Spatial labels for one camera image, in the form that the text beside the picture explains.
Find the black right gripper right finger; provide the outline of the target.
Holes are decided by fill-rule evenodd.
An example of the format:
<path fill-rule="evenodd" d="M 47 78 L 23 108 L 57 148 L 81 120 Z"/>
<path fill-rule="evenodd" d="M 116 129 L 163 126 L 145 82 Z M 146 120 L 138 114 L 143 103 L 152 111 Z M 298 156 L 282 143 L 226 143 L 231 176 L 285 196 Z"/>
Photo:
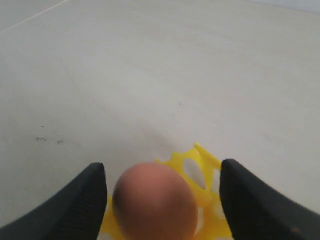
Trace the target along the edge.
<path fill-rule="evenodd" d="M 276 191 L 234 159 L 221 163 L 219 196 L 235 240 L 318 240 L 320 215 Z"/>

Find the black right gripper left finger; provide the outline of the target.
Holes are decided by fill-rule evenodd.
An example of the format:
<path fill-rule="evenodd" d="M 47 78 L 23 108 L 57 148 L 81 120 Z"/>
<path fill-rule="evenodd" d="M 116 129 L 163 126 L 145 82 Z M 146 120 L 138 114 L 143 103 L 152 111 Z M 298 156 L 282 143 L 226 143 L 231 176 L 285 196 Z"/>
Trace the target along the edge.
<path fill-rule="evenodd" d="M 107 206 L 104 165 L 89 164 L 46 202 L 1 227 L 2 240 L 96 240 Z"/>

